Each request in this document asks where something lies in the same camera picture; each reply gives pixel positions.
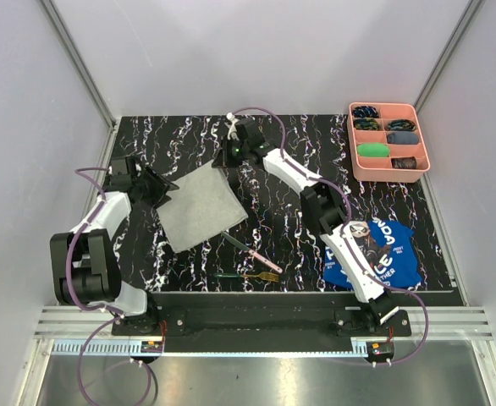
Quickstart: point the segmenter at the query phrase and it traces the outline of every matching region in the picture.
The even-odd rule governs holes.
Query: black marble tabletop
[[[279,126],[256,116],[268,140],[279,144]],[[422,187],[416,184],[358,182],[353,178],[346,115],[282,116],[286,151],[349,194],[353,218],[398,220],[414,231],[412,246],[422,276],[420,290],[451,289]],[[227,132],[223,116],[124,117],[113,156],[137,155],[157,172],[175,180],[212,160]],[[324,243],[301,221],[298,196],[274,176],[248,164],[226,171],[229,184],[248,218],[229,233],[284,269],[279,283],[259,279],[216,279],[215,272],[261,272],[266,267],[216,236],[175,254],[156,211],[135,205],[118,228],[114,248],[124,280],[158,291],[343,290],[322,279]]]

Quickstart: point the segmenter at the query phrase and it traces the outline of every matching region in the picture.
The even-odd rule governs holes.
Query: metal floor
[[[397,343],[398,356],[414,343]],[[103,371],[123,360],[85,357],[83,380],[101,405],[132,405],[145,391],[146,374],[134,365]],[[77,357],[52,356],[40,406],[87,404],[77,387]],[[151,364],[159,383],[143,404],[160,406],[489,405],[474,353],[466,342],[429,342],[411,361],[376,370],[331,359],[173,358]]]

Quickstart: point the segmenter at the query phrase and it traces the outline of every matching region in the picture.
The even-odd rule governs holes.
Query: gray cloth
[[[248,217],[221,169],[212,162],[174,182],[157,214],[174,252],[189,250]]]
[[[419,144],[419,135],[411,131],[395,131],[387,134],[388,144],[416,145]]]

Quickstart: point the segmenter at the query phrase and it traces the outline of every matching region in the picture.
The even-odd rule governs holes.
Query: blue t-shirt
[[[410,288],[420,283],[417,258],[410,243],[413,232],[399,222],[382,221],[377,218],[369,222],[368,227],[370,234],[355,240],[380,280],[395,288]],[[329,247],[325,249],[323,279],[343,288],[352,289],[342,266],[336,261]]]

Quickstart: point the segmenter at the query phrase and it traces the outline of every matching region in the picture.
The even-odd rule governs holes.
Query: gray wall
[[[41,307],[48,240],[79,220],[107,130],[36,0],[0,0],[0,406],[12,404]]]
[[[483,6],[420,120],[468,296],[485,307],[496,337],[496,0]]]
[[[55,0],[115,115],[414,102],[467,0]]]

